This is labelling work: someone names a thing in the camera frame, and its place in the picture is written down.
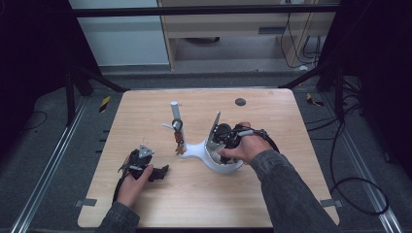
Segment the metal floor rail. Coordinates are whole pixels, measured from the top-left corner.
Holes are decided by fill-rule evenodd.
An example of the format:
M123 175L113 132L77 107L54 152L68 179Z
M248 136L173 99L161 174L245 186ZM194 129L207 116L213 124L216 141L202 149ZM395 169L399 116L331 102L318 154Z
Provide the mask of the metal floor rail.
M345 128L345 123L339 119L338 114L334 111L332 98L327 94L322 94L322 98L325 102L326 108L332 116L332 123L337 127L337 130L332 138L332 147L329 155L329 170L332 180L332 188L329 190L329 192L337 192L342 197L344 197L344 194L341 192L340 188L341 184L347 182L360 183L373 209L371 211L365 210L360 206L355 205L352 201L346 198L348 204L360 213L368 216L378 217L386 233L404 233L391 208L387 194L376 182L375 177L372 175L371 171L368 169L364 160L362 159L361 153L355 145L353 137ZM342 141L343 147L347 151L347 155L356 170L356 175L354 177L343 178L341 180L335 178L333 158L338 140Z
M86 109L88 102L87 97L81 97L78 106L75 109L75 115L72 122L64 128L62 136L56 144L51 158L49 159L46 168L44 169L40 179L37 181L31 195L29 196L24 208L20 212L18 218L13 224L10 233L26 233L33 217L35 216L49 186L52 178L63 158L73 135L78 128L80 120Z

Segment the grey table bracket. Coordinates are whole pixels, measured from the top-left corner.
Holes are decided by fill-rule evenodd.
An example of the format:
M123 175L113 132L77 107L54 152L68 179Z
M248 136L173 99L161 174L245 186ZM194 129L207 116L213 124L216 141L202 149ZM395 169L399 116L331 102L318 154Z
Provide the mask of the grey table bracket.
M324 199L324 200L321 200L320 203L324 208L326 207L341 208L343 206L343 203L341 200L334 200L334 199Z
M97 200L96 199L89 199L89 198L85 198L85 199L78 199L75 202L75 206L76 207L82 207L82 206L91 206L94 207L96 204Z

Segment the person's right hand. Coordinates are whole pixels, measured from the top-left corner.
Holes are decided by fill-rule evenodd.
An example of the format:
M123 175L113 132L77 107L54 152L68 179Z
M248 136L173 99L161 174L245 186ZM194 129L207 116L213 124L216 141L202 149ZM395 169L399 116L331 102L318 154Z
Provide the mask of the person's right hand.
M272 147L267 141L259 135L252 134L243 136L237 148L221 149L218 154L227 158L240 159L244 163L250 164L259 153L271 149Z

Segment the dark curtain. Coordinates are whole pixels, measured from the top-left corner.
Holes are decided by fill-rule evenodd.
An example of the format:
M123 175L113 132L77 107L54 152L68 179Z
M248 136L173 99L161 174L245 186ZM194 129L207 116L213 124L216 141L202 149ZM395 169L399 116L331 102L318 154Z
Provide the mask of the dark curtain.
M343 37L344 73L361 80L360 99L390 157L412 179L412 0L340 0L326 37Z
M70 8L68 0L0 0L0 156L11 148L37 99L63 87L56 48L41 16Z

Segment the black metal stand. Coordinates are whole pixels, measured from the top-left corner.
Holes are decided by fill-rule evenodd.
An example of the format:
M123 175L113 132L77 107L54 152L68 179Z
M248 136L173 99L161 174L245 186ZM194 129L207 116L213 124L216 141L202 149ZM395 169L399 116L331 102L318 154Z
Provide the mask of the black metal stand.
M316 84L316 88L319 91L326 91L331 86L334 86L334 112L338 117L340 122L344 122L344 64L341 61L336 62L325 62L321 65L318 65L316 68L304 73L297 79L280 85L280 88L293 89L298 86L300 83L304 83L307 80L319 76L319 80Z
M115 83L105 79L101 74L97 74L85 68L82 65L70 62L65 73L65 89L66 89L66 104L67 104L67 123L69 126L75 119L75 97L74 88L76 87L82 96L90 96L93 93L93 88L88 82L89 79L97 81L116 92L126 92L127 88L121 87Z

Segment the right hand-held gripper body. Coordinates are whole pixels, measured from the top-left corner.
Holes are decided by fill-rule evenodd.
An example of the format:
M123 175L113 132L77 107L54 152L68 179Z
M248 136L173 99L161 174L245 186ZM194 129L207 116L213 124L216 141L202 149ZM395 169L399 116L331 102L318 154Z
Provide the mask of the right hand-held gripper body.
M220 116L221 113L217 112L210 134L206 140L206 150L216 163L236 163L237 159L222 156L218 154L218 151L237 148L241 141L239 133L243 130L243 127L235 125L231 128L227 123L220 123Z

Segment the person's left hand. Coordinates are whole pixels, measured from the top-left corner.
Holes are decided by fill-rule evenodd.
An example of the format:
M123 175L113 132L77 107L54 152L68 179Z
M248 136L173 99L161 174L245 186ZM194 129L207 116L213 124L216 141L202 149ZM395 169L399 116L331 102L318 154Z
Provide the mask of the person's left hand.
M137 199L140 193L143 191L144 186L149 180L150 175L154 169L153 164L149 164L144 170L139 179L135 179L130 173L128 173L120 186L117 201L124 206L132 209L137 203Z

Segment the keychain with brown charms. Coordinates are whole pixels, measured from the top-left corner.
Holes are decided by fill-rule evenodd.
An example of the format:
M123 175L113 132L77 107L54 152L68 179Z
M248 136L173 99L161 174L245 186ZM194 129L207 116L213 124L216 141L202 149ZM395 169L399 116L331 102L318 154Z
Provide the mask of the keychain with brown charms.
M174 129L175 142L177 143L175 152L177 155L183 155L186 151L183 122L179 118L174 118L172 121L172 128Z

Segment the white cabinet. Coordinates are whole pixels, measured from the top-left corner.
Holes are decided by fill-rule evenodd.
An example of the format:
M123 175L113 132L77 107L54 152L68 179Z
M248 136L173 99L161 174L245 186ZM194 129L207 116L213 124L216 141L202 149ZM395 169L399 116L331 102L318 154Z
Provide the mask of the white cabinet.
M156 0L69 0L74 10L157 7ZM79 17L100 67L168 65L160 17Z

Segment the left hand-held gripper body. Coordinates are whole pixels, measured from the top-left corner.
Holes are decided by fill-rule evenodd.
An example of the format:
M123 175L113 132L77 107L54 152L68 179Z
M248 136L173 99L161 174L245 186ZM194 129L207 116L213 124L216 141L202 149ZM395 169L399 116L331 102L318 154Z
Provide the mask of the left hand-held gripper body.
M128 157L128 161L120 167L122 175L124 177L131 175L135 180L138 180L151 162L154 154L153 150L144 145L133 150Z

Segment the light wooden desk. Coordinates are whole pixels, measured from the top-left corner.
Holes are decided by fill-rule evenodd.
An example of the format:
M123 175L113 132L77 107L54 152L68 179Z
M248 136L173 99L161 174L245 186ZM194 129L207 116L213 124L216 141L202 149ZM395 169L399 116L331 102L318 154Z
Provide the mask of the light wooden desk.
M312 5L338 4L340 0L156 0L160 7L230 6L230 5ZM282 13L163 16L166 45L175 48L183 38L274 35L289 65L303 61L307 38L325 36L335 13Z

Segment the yellow and black tape strip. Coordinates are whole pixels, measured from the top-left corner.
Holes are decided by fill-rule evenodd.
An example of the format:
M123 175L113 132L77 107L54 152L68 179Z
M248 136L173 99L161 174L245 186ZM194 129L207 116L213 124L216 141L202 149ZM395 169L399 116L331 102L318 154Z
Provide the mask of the yellow and black tape strip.
M106 110L106 108L109 104L110 99L111 99L110 95L107 95L103 98L102 103L99 107L99 113L104 113L105 112L105 110Z
M310 93L306 93L306 101L307 103L312 104L314 106L318 106L318 107L322 107L325 105L324 102L322 101L315 101L313 99L313 96Z

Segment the black horizontal bar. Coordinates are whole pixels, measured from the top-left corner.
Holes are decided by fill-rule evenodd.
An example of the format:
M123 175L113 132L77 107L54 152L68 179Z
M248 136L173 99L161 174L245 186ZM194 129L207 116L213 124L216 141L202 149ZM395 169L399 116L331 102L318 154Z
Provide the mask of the black horizontal bar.
M75 17L148 17L148 16L196 16L232 14L282 14L282 13L331 13L337 12L337 4L314 5L242 5L242 6L188 6L124 9L72 10Z

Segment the white stand with tray base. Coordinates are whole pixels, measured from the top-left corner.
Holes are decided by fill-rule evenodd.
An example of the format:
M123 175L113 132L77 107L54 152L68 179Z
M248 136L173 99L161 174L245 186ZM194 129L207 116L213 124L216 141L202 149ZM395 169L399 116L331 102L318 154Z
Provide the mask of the white stand with tray base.
M171 110L172 110L172 115L173 119L174 118L179 118L181 121L181 113L179 109L179 103L177 101L172 101L170 103ZM165 124L165 127L170 128L174 131L172 128L172 122L170 124ZM208 139L208 136L205 140L203 140L201 143L198 144L190 144L187 142L185 138L185 132L184 132L184 123L183 123L183 133L184 133L184 139L185 139L185 146L186 146L186 151L184 152L183 155L179 155L183 159L187 158L197 158L200 159L209 169L212 171L221 173L221 174L229 174L237 171L242 165L243 162L237 159L236 163L216 163L212 160L210 154L206 150L206 140Z

